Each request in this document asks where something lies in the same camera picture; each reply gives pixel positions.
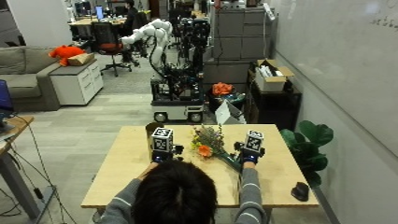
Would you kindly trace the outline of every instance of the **dark hair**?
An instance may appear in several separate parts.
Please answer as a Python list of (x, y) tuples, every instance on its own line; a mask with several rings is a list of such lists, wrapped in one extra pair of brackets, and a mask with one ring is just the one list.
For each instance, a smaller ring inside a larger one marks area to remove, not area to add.
[(138, 224), (208, 224), (218, 204), (208, 174), (191, 162), (167, 161), (139, 186), (132, 215)]
[(127, 3), (131, 7), (135, 6), (135, 1), (134, 1), (134, 0), (127, 0), (126, 3)]

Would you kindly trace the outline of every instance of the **window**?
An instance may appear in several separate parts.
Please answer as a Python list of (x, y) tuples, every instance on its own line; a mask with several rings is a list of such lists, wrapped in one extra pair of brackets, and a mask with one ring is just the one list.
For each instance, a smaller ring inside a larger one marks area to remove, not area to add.
[(7, 0), (0, 0), (0, 11), (10, 11), (10, 5)]

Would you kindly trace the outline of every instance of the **black computer mouse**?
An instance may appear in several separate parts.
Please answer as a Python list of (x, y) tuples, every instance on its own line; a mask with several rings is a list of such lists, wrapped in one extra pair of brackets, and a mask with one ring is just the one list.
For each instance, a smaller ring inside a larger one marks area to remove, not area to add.
[(309, 191), (309, 186), (303, 182), (297, 182), (296, 187), (292, 189), (292, 195), (299, 201), (307, 202), (309, 200)]

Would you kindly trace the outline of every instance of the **whiteboard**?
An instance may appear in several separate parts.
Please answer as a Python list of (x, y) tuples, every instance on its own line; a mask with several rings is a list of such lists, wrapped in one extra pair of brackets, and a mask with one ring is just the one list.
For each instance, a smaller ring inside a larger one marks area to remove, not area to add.
[(398, 156), (398, 0), (280, 0), (277, 11), (277, 53)]

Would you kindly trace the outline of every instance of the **stem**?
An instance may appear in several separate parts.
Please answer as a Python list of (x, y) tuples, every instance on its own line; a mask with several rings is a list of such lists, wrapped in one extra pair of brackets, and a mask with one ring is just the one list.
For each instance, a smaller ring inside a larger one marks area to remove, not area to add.
[(224, 152), (222, 154), (216, 154), (218, 158), (222, 159), (233, 169), (240, 173), (241, 164), (232, 158), (232, 156)]

